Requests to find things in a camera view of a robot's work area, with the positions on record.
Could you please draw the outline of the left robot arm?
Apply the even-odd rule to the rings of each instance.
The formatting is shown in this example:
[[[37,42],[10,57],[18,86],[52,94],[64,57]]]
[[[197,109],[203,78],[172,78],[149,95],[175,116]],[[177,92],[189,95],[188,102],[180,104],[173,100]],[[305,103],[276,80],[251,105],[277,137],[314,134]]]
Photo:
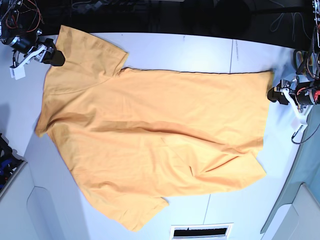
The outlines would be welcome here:
[[[295,21],[295,14],[312,12],[314,14],[314,27],[310,45],[306,53],[302,54],[302,62],[297,65],[297,50],[293,53],[293,66],[295,67],[295,88],[291,87],[289,81],[281,80],[280,83],[271,88],[267,93],[269,101],[278,102],[281,105],[288,105],[290,100],[293,106],[301,111],[305,106],[320,104],[320,2],[313,0],[311,5],[298,7],[284,7],[267,10],[267,13],[291,13]]]

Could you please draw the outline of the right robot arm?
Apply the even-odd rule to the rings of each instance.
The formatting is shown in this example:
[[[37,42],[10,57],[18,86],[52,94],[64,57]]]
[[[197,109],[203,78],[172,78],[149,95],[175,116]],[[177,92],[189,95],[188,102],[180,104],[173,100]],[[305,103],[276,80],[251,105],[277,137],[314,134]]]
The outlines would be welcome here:
[[[0,42],[12,48],[11,69],[35,60],[61,67],[65,57],[54,40],[41,41],[43,17],[35,0],[2,0],[0,2]]]

